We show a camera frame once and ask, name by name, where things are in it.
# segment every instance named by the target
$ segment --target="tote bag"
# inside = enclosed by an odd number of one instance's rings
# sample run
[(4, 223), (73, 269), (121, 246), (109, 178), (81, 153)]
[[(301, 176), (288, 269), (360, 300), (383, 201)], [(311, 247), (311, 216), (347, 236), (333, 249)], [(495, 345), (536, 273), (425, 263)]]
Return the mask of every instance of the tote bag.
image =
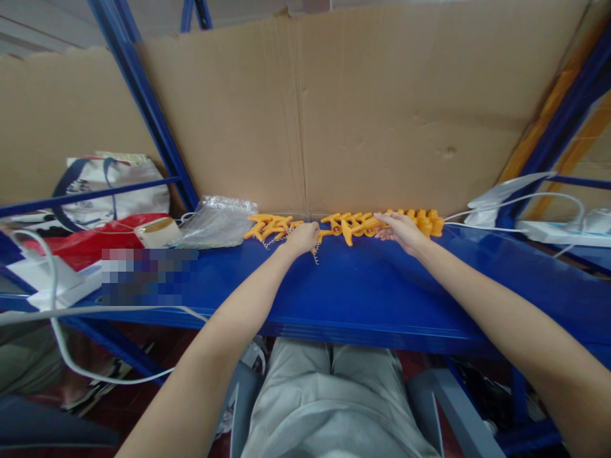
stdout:
[[(68, 168), (53, 197), (120, 188), (163, 179), (153, 161), (141, 156), (137, 162), (114, 158), (68, 158)], [(128, 193), (82, 200), (52, 209), (57, 221), (68, 230), (80, 232), (101, 223), (143, 213), (168, 213), (170, 194), (166, 185)]]

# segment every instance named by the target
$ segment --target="gray chair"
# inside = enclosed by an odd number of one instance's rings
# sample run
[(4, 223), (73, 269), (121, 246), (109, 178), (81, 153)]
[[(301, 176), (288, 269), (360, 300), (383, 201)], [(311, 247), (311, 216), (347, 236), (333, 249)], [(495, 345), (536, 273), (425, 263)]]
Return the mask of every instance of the gray chair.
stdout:
[[(239, 458), (242, 454), (248, 437), (250, 415), (262, 383), (261, 375), (244, 363), (238, 363), (223, 408), (224, 412), (234, 390), (237, 390), (231, 432), (231, 458)], [(437, 402), (445, 413), (466, 458), (505, 458), (505, 454), (448, 369), (426, 370), (409, 380), (406, 388), (418, 428), (442, 457), (444, 446)]]
[(116, 431), (19, 396), (0, 397), (0, 450), (116, 447)]

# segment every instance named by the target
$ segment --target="person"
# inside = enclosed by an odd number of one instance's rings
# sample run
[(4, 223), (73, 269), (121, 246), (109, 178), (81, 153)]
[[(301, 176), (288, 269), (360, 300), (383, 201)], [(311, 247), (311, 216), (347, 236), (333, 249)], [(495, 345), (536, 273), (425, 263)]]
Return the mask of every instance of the person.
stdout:
[[(107, 377), (120, 376), (119, 359), (96, 356), (85, 335), (66, 326), (62, 331), (79, 365)], [(111, 389), (109, 384), (93, 382), (68, 369), (50, 324), (29, 322), (0, 328), (0, 396), (29, 396), (56, 387), (61, 393), (62, 409), (79, 416)]]
[[(611, 456), (611, 373), (549, 316), (425, 237), (399, 213), (376, 214), (376, 237), (414, 256), (530, 381), (574, 457)], [(317, 242), (298, 227), (218, 308), (117, 453), (203, 457), (242, 351), (295, 259)], [(243, 457), (438, 456), (405, 401), (383, 349), (278, 339)]]

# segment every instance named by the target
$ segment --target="power strip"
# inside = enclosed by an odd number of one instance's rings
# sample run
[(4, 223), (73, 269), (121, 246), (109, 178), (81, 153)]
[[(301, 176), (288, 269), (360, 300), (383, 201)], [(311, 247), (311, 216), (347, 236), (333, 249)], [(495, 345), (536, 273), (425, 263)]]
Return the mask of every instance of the power strip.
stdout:
[(586, 232), (580, 236), (572, 223), (546, 221), (518, 221), (516, 228), (524, 231), (530, 240), (554, 245), (585, 245), (611, 248), (611, 234)]

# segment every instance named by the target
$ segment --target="clear plastic bag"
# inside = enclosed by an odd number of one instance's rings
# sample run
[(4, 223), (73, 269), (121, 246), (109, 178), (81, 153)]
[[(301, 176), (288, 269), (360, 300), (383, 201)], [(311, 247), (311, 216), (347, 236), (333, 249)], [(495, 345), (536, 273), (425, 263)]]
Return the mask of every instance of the clear plastic bag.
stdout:
[(257, 213), (256, 204), (249, 200), (204, 196), (191, 217), (179, 226), (182, 239), (172, 245), (195, 249), (238, 246), (254, 224), (248, 218)]

